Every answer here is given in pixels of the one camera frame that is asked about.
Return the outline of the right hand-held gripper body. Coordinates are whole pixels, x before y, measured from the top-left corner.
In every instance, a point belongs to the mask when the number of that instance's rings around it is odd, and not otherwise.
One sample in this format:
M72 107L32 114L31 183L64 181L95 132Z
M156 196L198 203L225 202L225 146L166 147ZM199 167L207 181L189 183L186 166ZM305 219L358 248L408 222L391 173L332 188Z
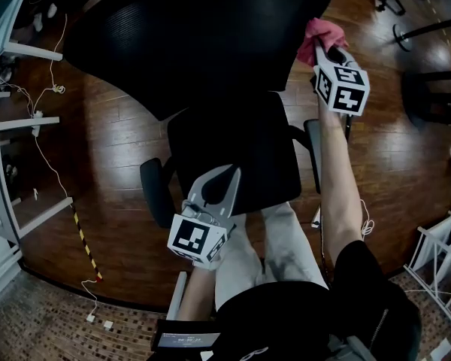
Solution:
M319 103L329 111L361 116L370 93L366 71L326 63L313 67Z

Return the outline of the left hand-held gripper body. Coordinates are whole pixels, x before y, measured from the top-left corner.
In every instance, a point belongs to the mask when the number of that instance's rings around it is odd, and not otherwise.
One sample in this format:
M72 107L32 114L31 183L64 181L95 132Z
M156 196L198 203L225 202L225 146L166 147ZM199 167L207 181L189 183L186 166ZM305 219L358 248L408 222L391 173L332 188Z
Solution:
M219 267L219 252L230 238L235 223L222 215L185 201L181 214L175 214L168 236L168 248L190 260L197 268L214 271Z

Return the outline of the pink cloth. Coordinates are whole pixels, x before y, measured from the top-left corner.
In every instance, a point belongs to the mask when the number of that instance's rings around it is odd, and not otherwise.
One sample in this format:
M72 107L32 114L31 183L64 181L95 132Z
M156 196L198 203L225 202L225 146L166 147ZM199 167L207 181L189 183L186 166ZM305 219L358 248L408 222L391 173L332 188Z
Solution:
M302 45L298 48L296 59L299 62L313 67L315 65L314 56L314 40L318 38L321 40L326 52L331 47L348 48L343 29L327 20L313 18L306 26L304 40Z

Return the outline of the person's right forearm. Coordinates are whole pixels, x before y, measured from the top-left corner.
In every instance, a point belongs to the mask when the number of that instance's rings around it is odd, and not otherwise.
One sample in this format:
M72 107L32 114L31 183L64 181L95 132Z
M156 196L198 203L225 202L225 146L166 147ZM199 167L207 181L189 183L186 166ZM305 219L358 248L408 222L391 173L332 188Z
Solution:
M332 262L362 239L362 204L339 114L319 106L321 212L325 245Z

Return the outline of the person's left forearm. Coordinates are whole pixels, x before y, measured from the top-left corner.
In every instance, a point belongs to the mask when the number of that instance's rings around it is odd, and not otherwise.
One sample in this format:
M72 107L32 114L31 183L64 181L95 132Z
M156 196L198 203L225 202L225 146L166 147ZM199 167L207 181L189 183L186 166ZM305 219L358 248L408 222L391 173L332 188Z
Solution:
M216 271L195 267L177 314L179 321L207 321L213 310Z

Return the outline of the white metal bar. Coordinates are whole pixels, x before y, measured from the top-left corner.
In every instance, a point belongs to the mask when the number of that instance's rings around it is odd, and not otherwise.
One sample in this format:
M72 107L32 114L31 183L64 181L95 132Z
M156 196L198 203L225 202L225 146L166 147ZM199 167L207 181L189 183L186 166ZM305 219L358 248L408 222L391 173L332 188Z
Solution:
M175 284L174 293L168 308L166 320L176 320L178 312L180 310L180 304L182 302L184 290L186 287L187 273L180 272Z

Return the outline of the person's grey trousers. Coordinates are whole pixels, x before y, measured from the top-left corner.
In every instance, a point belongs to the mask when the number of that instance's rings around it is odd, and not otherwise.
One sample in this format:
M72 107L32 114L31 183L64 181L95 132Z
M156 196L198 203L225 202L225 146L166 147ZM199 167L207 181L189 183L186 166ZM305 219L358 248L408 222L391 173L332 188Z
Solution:
M299 281L327 288L309 241L288 202L262 210L265 261L261 262L246 232L245 214L233 217L236 227L222 246L216 270L215 307L266 283Z

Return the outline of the black coat rack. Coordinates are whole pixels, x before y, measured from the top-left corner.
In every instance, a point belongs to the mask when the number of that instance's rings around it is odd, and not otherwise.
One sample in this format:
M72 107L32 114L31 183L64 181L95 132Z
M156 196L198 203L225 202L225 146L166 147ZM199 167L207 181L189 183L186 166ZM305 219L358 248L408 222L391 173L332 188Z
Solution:
M415 38L416 36L424 35L429 32L434 32L449 27L451 27L451 19L440 21L438 23L424 26L419 29L414 29L413 31L410 32L402 32L397 25L394 25L392 27L392 32L394 35L395 42L399 45L399 47L405 52L410 52L410 46L407 44L407 42L411 38Z

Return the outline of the black tablet device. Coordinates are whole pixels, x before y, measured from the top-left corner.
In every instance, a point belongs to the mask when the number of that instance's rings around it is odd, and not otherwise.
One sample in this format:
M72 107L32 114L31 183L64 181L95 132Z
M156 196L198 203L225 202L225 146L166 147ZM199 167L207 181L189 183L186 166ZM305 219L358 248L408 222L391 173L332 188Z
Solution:
M205 349L220 336L214 321L159 320L151 349Z

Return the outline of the person's black shirt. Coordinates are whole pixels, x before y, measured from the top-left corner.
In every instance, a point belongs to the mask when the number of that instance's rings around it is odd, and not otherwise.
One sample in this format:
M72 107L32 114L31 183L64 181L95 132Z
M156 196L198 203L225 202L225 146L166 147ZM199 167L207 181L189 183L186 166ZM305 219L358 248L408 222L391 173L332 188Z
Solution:
M356 337L377 361L416 361L422 331L419 309L363 241L341 251L331 289L262 284L228 300L216 321L210 361L325 361L331 336Z

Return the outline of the white metal rack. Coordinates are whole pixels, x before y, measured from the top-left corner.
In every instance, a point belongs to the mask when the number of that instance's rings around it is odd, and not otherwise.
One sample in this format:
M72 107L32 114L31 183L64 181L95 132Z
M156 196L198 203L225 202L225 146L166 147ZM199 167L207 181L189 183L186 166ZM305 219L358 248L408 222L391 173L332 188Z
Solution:
M419 361L447 338L451 344L451 211L430 227L420 226L418 244L404 266L407 296L419 307L422 340ZM444 361L451 361L451 351Z

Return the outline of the white paper sheet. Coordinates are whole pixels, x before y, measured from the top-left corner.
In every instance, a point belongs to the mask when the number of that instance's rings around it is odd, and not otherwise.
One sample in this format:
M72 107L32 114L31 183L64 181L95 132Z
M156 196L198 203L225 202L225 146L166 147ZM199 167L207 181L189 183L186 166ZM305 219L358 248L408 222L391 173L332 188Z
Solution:
M451 351L451 344L447 338L444 338L440 344L430 353L431 361L444 361L445 357Z

